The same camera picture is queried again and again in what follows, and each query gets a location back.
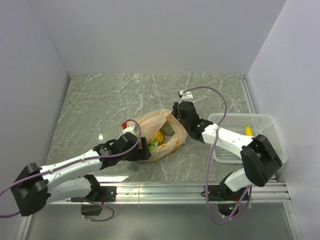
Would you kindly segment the orange translucent plastic bag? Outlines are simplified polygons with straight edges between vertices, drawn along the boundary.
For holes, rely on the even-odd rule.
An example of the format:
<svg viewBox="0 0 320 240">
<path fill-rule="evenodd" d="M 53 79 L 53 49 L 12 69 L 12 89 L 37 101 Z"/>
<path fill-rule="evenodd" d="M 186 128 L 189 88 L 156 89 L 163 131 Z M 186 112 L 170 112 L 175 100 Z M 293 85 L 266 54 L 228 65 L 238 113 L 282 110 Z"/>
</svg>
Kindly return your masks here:
<svg viewBox="0 0 320 240">
<path fill-rule="evenodd" d="M 168 140 L 164 140 L 164 143 L 159 144 L 155 149 L 150 150 L 151 156 L 146 162 L 156 162 L 186 143 L 187 131 L 168 109 L 160 108 L 136 117 L 134 120 L 138 122 L 141 136 L 146 138 L 147 144 L 156 139 L 157 132 L 166 121 L 174 130 L 173 136 Z"/>
</svg>

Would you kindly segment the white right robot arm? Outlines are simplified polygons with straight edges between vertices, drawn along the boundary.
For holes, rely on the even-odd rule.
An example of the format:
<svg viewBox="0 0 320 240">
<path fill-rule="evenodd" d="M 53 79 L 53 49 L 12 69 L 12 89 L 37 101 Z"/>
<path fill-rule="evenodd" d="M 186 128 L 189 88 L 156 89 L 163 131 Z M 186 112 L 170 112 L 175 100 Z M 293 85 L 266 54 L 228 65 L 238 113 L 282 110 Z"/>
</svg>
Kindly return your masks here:
<svg viewBox="0 0 320 240">
<path fill-rule="evenodd" d="M 220 147 L 241 159 L 243 168 L 230 173 L 219 183 L 220 194 L 226 200 L 233 199 L 239 190 L 250 185 L 264 187 L 283 165 L 266 136 L 247 136 L 223 128 L 226 113 L 218 123 L 213 123 L 200 118 L 191 101 L 175 102 L 172 113 L 192 139 L 212 145 L 212 151 Z"/>
</svg>

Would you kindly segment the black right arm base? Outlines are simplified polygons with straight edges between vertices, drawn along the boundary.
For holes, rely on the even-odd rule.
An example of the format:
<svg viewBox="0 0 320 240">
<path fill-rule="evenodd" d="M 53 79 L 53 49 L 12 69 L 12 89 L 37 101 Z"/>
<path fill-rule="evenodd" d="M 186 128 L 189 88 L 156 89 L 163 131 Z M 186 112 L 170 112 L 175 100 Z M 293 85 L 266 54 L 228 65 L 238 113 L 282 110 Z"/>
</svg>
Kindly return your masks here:
<svg viewBox="0 0 320 240">
<path fill-rule="evenodd" d="M 229 216 L 245 190 L 246 188 L 243 187 L 240 190 L 233 192 L 224 186 L 209 185 L 208 200 L 210 202 L 218 202 L 217 207 L 219 212 L 224 216 Z"/>
</svg>

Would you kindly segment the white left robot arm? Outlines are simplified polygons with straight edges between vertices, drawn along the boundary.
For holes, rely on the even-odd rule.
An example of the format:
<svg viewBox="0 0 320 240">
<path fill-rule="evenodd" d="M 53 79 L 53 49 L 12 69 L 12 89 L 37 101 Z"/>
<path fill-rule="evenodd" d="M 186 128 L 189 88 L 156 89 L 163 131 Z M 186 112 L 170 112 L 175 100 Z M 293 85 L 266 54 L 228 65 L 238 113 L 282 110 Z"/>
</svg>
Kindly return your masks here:
<svg viewBox="0 0 320 240">
<path fill-rule="evenodd" d="M 147 139 L 127 132 L 84 154 L 51 165 L 28 164 L 10 188 L 23 216 L 30 216 L 47 204 L 65 199 L 99 202 L 105 195 L 94 172 L 113 167 L 120 161 L 148 160 Z"/>
</svg>

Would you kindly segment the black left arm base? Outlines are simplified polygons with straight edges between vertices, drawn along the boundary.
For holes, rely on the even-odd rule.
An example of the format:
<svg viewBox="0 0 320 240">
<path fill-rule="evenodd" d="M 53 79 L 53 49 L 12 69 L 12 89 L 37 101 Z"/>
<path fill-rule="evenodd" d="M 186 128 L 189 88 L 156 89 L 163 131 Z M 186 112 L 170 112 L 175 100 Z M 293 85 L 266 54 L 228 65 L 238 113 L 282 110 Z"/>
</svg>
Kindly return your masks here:
<svg viewBox="0 0 320 240">
<path fill-rule="evenodd" d="M 80 212 L 84 219 L 92 222 L 105 222 L 111 220 L 115 216 L 115 210 L 106 205 L 106 203 L 113 203 L 116 200 L 117 187 L 116 186 L 102 186 L 97 193 L 88 197 L 73 197 L 70 199 L 72 203 L 80 203 Z M 103 210 L 111 215 L 105 219 L 98 219 L 102 216 Z"/>
</svg>

